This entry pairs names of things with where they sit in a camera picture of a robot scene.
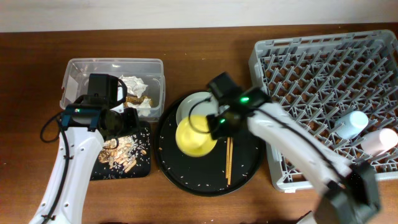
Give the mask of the white napkin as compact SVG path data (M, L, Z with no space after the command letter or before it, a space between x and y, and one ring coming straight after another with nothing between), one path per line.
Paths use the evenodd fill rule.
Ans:
M128 96L136 96L140 98L148 87L141 78L135 76L125 77L122 75L119 79L127 86Z

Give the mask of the food scraps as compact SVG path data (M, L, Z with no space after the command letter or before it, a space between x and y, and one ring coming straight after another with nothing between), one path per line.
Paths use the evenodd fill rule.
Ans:
M139 169L150 167L148 140L131 135L104 143L98 161L118 174L138 174Z

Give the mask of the pink cup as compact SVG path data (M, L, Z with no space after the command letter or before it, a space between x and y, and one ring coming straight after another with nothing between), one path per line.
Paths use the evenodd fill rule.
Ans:
M378 156L397 145L397 133L389 128L382 128L363 136L362 150L371 156Z

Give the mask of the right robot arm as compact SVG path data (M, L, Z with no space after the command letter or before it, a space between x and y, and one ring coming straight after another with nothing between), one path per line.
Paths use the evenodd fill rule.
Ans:
M223 72L207 85L220 106L207 117L212 138L232 137L247 130L276 148L320 195L318 206L298 223L366 223L381 211L376 173L333 152L259 87L244 91Z

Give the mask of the wooden chopstick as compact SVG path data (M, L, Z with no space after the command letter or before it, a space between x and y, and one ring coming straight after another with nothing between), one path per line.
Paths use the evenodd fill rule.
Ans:
M226 179L229 179L229 154L230 154L230 137L226 139Z
M227 173L227 180L228 186L231 185L231 174L232 174L232 163L233 163L233 138L228 138L228 173Z

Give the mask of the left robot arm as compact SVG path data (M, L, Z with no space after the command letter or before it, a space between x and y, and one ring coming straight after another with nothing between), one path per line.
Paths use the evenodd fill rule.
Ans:
M136 109L115 110L126 97L121 79L92 73L87 94L51 118L58 126L58 153L31 223L81 223L91 172L104 143L139 131Z

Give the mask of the yellow bowl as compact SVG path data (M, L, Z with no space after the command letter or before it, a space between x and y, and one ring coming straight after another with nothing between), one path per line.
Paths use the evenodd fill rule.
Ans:
M204 115L186 117L177 126L175 140L178 148L191 157L202 157L209 154L216 146L217 140L208 133L208 123Z

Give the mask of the gold foil wrapper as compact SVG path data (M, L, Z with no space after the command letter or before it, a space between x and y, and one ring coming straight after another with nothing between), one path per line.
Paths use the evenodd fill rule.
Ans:
M136 96L127 96L124 102L125 108L151 108L152 105L152 99L148 96L141 96L140 98Z

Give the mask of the blue cup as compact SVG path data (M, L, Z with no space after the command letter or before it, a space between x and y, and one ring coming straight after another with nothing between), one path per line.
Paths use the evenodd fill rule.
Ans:
M362 132L369 123L369 119L362 111L352 111L336 120L335 131L343 139L353 139Z

